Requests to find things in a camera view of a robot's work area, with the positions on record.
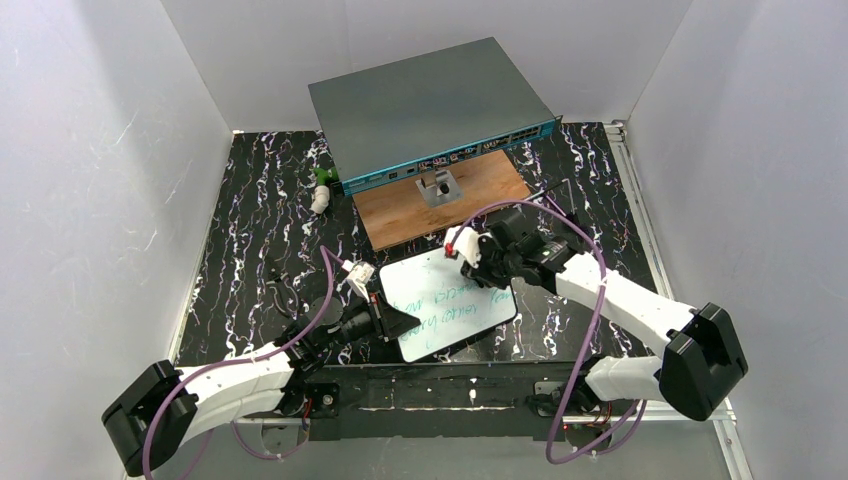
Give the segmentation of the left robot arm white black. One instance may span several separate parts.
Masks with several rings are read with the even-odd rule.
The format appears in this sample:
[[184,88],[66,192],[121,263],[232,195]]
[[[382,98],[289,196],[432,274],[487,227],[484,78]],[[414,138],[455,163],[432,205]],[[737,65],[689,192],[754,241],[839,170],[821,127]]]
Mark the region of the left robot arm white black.
[[220,425],[279,408],[320,369],[333,343],[375,334],[392,341],[421,320],[381,293],[342,306],[317,301],[273,342],[254,352],[179,369],[169,360],[148,366],[104,411],[101,422],[130,477],[166,463],[188,440]]

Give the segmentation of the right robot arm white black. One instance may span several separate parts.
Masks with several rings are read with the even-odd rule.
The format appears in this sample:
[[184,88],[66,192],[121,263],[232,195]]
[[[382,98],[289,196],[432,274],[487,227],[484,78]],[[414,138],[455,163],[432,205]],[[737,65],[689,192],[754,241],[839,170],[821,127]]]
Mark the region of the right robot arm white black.
[[572,215],[567,226],[545,233],[518,210],[504,211],[481,232],[469,226],[446,233],[447,256],[463,261],[461,274],[481,287],[506,288],[513,279],[585,307],[639,339],[644,357],[592,356],[579,364],[569,411],[588,412],[605,402],[650,400],[679,414],[707,420],[749,367],[730,314],[708,303],[695,308],[663,297],[602,267],[580,239]]

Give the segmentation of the small whiteboard black frame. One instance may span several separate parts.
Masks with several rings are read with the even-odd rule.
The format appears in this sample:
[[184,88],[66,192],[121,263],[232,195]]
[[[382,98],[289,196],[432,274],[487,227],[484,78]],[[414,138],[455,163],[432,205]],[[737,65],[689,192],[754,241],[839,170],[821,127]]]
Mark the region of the small whiteboard black frame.
[[421,322],[398,338],[405,362],[424,359],[518,315],[511,288],[480,287],[461,275],[462,265],[461,259],[436,248],[380,268],[388,303]]

